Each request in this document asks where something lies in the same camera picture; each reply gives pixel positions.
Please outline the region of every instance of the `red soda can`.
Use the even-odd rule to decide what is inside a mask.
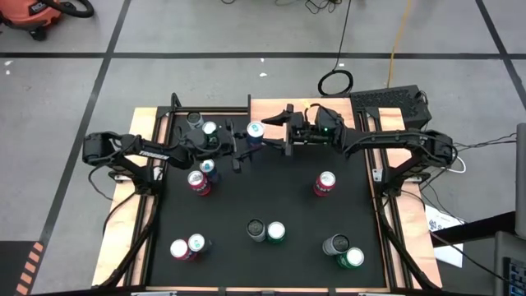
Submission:
[[[190,172],[188,174],[188,183],[197,195],[205,196],[210,192],[210,182],[208,182],[206,176],[200,171]]]
[[[176,239],[170,246],[170,253],[175,260],[188,261],[195,257],[195,253],[188,247],[185,239]]]
[[[326,197],[336,185],[336,176],[331,172],[323,172],[316,178],[314,193],[319,197]]]

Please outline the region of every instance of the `can lid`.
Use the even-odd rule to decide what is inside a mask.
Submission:
[[[269,236],[271,238],[282,238],[285,235],[285,226],[281,222],[272,222],[269,225]]]
[[[265,126],[260,122],[251,122],[247,125],[248,135],[253,137],[263,136],[265,134]]]
[[[200,171],[192,171],[188,174],[188,183],[190,185],[199,185],[203,182],[203,173]]]
[[[172,256],[176,258],[185,256],[188,252],[187,242],[183,239],[176,239],[170,246],[170,252],[172,253]]]
[[[193,234],[188,239],[188,247],[193,252],[199,252],[205,246],[205,237],[200,234]]]
[[[320,181],[325,186],[333,186],[336,183],[336,176],[331,172],[323,172],[320,175]]]
[[[260,235],[265,230],[265,225],[259,219],[252,219],[248,222],[247,231],[250,235]]]
[[[201,114],[199,112],[190,112],[187,115],[187,121],[189,123],[198,123],[201,120]]]
[[[215,164],[213,160],[205,160],[199,164],[199,168],[205,173],[211,172],[214,169],[214,167]]]
[[[332,245],[338,252],[345,252],[348,250],[348,238],[343,234],[338,234],[332,239]]]
[[[217,126],[214,122],[206,122],[203,124],[203,132],[205,132],[206,135],[210,135],[211,133],[215,132],[217,129]]]
[[[357,247],[351,247],[347,251],[347,261],[354,265],[354,266],[360,266],[363,263],[363,252]]]

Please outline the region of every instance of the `soda can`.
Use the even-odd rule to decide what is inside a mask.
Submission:
[[[261,243],[266,238],[265,224],[259,219],[252,219],[247,224],[247,233],[253,240]]]
[[[192,252],[206,252],[211,245],[212,242],[201,234],[193,234],[188,239],[188,247]]]
[[[336,257],[338,265],[346,269],[358,268],[364,259],[362,250],[357,247],[351,247],[347,252]]]
[[[281,243],[285,239],[285,226],[281,222],[272,222],[267,228],[266,238],[271,243]]]
[[[349,241],[345,235],[335,234],[326,239],[321,248],[326,255],[334,256],[345,253],[348,250],[348,246]]]
[[[336,185],[336,176],[331,172],[323,172],[316,178],[314,193],[319,197],[326,197]]]
[[[219,173],[215,168],[215,162],[213,160],[205,160],[199,164],[199,169],[206,175],[212,183],[219,182]]]
[[[197,195],[205,196],[210,192],[210,182],[208,182],[206,176],[200,171],[190,172],[188,174],[188,183]]]
[[[205,121],[199,112],[190,112],[187,115],[187,123],[190,129],[197,129],[202,128]]]
[[[261,145],[263,142],[263,135],[265,134],[265,126],[260,122],[251,122],[247,125],[247,143],[250,147]]]
[[[191,260],[194,252],[188,247],[188,243],[184,239],[176,239],[170,246],[170,253],[176,260],[187,261]]]

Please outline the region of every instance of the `blue soda can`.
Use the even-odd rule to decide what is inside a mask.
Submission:
[[[251,122],[247,126],[247,143],[250,147],[261,145],[263,142],[263,135],[265,134],[265,126],[260,122]]]
[[[219,173],[215,168],[215,162],[213,160],[203,161],[199,164],[199,169],[201,169],[201,172],[203,172],[212,183],[219,182]]]

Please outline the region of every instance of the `paper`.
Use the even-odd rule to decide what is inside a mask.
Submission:
[[[428,205],[426,205],[426,217],[429,230],[433,232],[464,223],[463,221],[461,223],[461,221],[458,221],[456,218],[444,214],[434,207]],[[455,244],[455,246],[460,251],[464,250],[463,243]],[[435,257],[440,261],[462,268],[463,256],[460,252],[453,249],[452,247],[435,247]]]

